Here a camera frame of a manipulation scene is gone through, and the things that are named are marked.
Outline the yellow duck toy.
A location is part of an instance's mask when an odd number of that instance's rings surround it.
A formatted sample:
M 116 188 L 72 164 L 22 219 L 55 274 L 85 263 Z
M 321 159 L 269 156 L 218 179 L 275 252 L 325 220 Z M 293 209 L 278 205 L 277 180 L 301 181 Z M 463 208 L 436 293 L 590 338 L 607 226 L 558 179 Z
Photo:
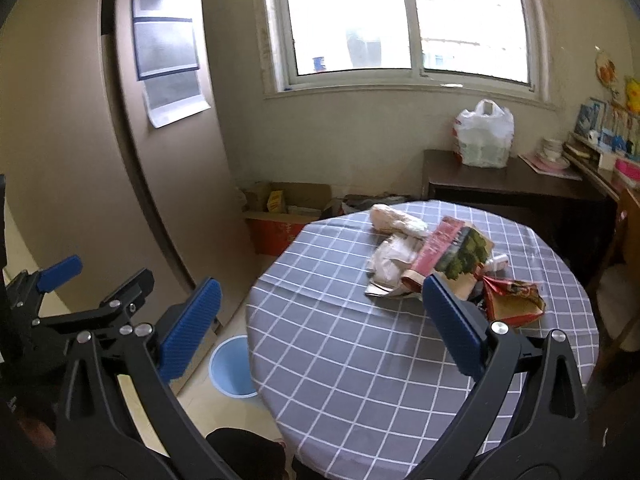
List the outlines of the yellow duck toy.
M 640 81 L 634 77 L 625 79 L 626 109 L 631 114 L 640 115 Z

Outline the round wall decoration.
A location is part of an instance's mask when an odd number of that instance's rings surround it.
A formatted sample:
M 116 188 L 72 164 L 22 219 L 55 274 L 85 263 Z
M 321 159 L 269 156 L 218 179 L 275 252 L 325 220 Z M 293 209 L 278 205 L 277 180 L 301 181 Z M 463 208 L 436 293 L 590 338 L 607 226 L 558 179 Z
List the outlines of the round wall decoration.
M 614 90 L 617 84 L 617 70 L 608 52 L 599 49 L 594 65 L 596 66 L 596 75 L 600 84 L 608 90 Z

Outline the grey checked tablecloth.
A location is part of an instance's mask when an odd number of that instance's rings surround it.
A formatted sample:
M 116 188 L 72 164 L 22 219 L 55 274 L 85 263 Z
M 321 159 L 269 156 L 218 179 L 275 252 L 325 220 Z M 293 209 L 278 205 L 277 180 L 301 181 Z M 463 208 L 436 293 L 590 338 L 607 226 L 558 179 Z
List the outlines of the grey checked tablecloth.
M 506 276 L 535 284 L 546 310 L 522 328 L 470 307 L 450 326 L 450 286 L 367 295 L 382 243 L 364 212 L 317 221 L 250 291 L 247 333 L 257 391 L 320 479 L 577 479 L 596 461 L 584 388 L 598 330 L 589 299 L 532 230 L 438 202 L 405 204 L 429 226 L 450 217 L 506 255 Z

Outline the red green snack bag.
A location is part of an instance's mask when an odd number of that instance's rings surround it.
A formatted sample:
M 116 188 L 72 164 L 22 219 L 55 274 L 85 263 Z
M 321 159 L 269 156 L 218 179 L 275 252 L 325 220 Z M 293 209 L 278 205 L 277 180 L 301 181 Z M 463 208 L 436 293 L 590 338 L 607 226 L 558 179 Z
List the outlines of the red green snack bag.
M 467 300 L 493 249 L 494 242 L 471 222 L 445 216 L 426 238 L 400 282 L 409 292 L 422 292 L 424 280 L 434 274 L 454 296 Z

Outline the pink white plastic bag bundle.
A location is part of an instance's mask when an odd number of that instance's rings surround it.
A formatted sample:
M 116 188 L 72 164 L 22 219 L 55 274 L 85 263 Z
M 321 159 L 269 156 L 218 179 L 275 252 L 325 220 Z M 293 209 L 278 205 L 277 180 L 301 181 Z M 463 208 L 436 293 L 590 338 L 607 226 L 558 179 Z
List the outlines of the pink white plastic bag bundle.
M 430 232 L 423 220 L 385 204 L 373 205 L 369 210 L 369 219 L 373 229 L 380 233 L 401 233 L 415 238 L 425 238 Z

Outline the white plastic shopping bag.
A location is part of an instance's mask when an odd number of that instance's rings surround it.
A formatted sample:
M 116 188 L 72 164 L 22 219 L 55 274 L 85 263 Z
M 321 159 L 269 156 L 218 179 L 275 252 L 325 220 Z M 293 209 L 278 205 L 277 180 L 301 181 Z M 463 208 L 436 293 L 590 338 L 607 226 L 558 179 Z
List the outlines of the white plastic shopping bag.
M 514 138 L 514 117 L 496 102 L 482 99 L 454 120 L 454 150 L 465 166 L 504 168 Z

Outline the stacked bowls on plate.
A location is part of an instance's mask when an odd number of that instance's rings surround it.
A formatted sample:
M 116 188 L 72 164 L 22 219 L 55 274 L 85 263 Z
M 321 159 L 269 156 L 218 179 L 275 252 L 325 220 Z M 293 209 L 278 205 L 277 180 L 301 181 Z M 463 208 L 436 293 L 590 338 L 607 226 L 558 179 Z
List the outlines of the stacked bowls on plate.
M 570 162 L 563 155 L 561 140 L 543 138 L 538 145 L 536 157 L 545 167 L 553 171 L 563 171 L 570 166 Z

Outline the wall calendar posters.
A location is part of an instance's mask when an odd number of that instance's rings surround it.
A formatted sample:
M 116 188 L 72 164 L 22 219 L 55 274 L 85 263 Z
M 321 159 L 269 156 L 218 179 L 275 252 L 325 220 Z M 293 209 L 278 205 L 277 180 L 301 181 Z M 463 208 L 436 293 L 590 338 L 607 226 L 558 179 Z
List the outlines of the wall calendar posters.
M 131 0 L 134 62 L 153 128 L 209 109 L 196 44 L 195 0 Z

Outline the beige sliding door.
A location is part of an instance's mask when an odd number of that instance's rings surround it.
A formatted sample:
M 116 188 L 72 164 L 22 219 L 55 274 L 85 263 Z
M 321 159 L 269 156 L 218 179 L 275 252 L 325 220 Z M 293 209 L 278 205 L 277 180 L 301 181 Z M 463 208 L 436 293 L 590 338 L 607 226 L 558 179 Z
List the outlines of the beige sliding door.
M 131 0 L 1 0 L 1 170 L 37 266 L 81 258 L 58 291 L 85 311 L 140 269 L 154 321 L 206 278 L 232 319 L 256 278 L 209 76 L 195 0 L 200 84 L 209 109 L 152 127 L 134 62 Z

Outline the yellow small box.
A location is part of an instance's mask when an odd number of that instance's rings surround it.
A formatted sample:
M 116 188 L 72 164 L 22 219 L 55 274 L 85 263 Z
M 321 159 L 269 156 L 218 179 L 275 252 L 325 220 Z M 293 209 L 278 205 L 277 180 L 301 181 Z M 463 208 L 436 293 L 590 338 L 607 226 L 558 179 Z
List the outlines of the yellow small box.
M 288 212 L 284 192 L 282 190 L 274 190 L 270 192 L 267 200 L 267 210 L 270 214 L 286 214 Z

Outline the light blue trash bin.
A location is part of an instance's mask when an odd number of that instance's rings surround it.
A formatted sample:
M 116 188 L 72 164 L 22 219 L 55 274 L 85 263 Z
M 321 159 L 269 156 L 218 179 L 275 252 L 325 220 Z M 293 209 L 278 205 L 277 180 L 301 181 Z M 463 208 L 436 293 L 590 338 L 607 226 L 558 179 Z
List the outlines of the light blue trash bin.
M 213 386 L 228 398 L 244 400 L 257 396 L 250 374 L 250 349 L 245 334 L 218 344 L 210 356 L 208 374 Z

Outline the wooden bookshelf with items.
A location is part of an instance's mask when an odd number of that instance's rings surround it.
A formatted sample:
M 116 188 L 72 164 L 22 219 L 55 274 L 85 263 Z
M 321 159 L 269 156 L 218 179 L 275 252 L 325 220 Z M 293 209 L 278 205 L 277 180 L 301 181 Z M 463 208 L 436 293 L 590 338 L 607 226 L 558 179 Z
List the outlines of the wooden bookshelf with items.
M 624 188 L 639 195 L 639 116 L 620 104 L 586 99 L 563 155 L 614 200 Z

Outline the window with white frame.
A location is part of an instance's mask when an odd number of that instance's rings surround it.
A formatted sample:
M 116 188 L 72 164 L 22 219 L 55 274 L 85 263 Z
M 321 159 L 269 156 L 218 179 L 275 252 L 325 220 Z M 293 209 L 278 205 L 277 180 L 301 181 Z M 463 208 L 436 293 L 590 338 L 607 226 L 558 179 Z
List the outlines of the window with white frame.
M 398 88 L 549 106 L 539 0 L 265 0 L 275 92 Z

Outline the wooden chair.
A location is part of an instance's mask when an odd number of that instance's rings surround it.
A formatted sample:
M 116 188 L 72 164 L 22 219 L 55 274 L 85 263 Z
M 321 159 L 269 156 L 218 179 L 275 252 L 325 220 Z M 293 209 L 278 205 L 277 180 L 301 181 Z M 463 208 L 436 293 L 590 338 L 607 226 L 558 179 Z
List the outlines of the wooden chair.
M 591 299 L 600 342 L 588 388 L 598 390 L 618 354 L 639 351 L 639 194 L 628 188 L 620 193 L 612 246 Z

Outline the red cardboard box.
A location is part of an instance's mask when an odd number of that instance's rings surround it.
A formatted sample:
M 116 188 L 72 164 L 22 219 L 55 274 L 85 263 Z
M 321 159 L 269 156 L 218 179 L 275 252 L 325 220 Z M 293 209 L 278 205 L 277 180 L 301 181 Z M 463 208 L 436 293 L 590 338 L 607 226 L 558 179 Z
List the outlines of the red cardboard box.
M 286 214 L 270 214 L 271 191 L 284 192 Z M 257 182 L 242 189 L 244 219 L 258 255 L 277 257 L 291 245 L 303 228 L 331 215 L 332 188 L 321 183 Z

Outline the dark wooden side table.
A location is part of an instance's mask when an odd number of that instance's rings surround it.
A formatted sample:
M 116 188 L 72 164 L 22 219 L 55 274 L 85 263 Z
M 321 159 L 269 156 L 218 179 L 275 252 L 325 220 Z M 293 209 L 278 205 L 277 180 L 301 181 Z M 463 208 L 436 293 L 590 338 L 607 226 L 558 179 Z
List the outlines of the dark wooden side table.
M 585 283 L 613 238 L 616 203 L 591 183 L 542 176 L 524 160 L 504 168 L 462 165 L 450 151 L 423 152 L 422 197 L 492 212 L 533 229 Z

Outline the red orange snack packet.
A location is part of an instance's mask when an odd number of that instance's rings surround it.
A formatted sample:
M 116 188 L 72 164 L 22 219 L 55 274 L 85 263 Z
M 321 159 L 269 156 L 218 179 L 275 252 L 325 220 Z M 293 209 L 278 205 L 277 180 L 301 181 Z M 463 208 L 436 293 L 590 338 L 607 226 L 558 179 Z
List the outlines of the red orange snack packet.
M 476 277 L 483 286 L 480 310 L 488 321 L 518 328 L 544 315 L 546 303 L 535 283 L 493 278 L 484 268 L 476 272 Z

